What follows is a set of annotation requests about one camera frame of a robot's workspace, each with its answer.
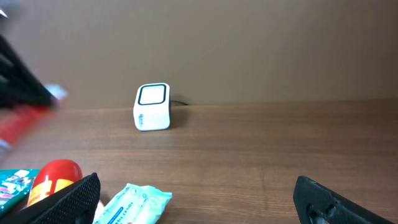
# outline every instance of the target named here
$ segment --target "black object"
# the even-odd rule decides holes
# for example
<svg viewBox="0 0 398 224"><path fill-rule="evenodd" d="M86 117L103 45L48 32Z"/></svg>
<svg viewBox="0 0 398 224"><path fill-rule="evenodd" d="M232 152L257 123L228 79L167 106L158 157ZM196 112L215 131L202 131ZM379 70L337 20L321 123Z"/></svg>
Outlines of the black object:
<svg viewBox="0 0 398 224"><path fill-rule="evenodd" d="M301 224L391 224L305 176L297 179L293 194Z"/></svg>
<svg viewBox="0 0 398 224"><path fill-rule="evenodd" d="M0 224L92 224L100 190L100 180L92 173L15 215L3 218Z"/></svg>
<svg viewBox="0 0 398 224"><path fill-rule="evenodd" d="M0 107L18 104L52 106L52 95L27 69L0 35Z"/></svg>

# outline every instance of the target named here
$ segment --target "plastic packaging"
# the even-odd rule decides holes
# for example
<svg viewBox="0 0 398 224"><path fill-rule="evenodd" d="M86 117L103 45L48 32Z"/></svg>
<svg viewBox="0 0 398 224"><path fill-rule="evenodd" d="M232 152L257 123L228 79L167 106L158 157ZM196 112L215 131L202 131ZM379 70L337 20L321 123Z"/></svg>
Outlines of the plastic packaging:
<svg viewBox="0 0 398 224"><path fill-rule="evenodd" d="M0 217L18 205L32 187L39 170L0 170Z"/></svg>
<svg viewBox="0 0 398 224"><path fill-rule="evenodd" d="M94 224L154 224L171 198L172 193L162 192L152 186L127 184L105 206Z"/></svg>

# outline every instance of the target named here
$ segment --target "wet wipes package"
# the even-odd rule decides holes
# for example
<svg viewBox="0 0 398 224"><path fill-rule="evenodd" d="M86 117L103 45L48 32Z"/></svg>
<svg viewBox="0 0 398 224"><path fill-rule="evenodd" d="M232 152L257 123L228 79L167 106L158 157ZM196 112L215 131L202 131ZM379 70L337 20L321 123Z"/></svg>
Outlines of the wet wipes package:
<svg viewBox="0 0 398 224"><path fill-rule="evenodd" d="M171 193L152 186L127 184L105 206L104 212L94 220L94 224L153 224L160 218L171 198Z"/></svg>

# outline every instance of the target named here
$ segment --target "wooden table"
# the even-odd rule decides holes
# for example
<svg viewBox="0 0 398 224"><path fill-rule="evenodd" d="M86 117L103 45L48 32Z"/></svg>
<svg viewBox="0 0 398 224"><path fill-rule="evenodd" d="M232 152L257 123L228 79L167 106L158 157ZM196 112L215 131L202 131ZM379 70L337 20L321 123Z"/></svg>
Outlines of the wooden table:
<svg viewBox="0 0 398 224"><path fill-rule="evenodd" d="M132 109L62 110L0 168L73 159L103 200L126 183L173 192L159 223L298 223L306 175L398 222L398 101L174 106L172 127L140 133Z"/></svg>

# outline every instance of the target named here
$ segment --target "green packaging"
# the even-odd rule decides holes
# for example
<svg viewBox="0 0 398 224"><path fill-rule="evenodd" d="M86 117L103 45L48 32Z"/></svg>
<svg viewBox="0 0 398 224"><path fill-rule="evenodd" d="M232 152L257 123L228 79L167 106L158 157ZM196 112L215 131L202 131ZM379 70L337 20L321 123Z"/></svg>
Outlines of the green packaging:
<svg viewBox="0 0 398 224"><path fill-rule="evenodd" d="M39 170L0 170L0 218L29 195Z"/></svg>

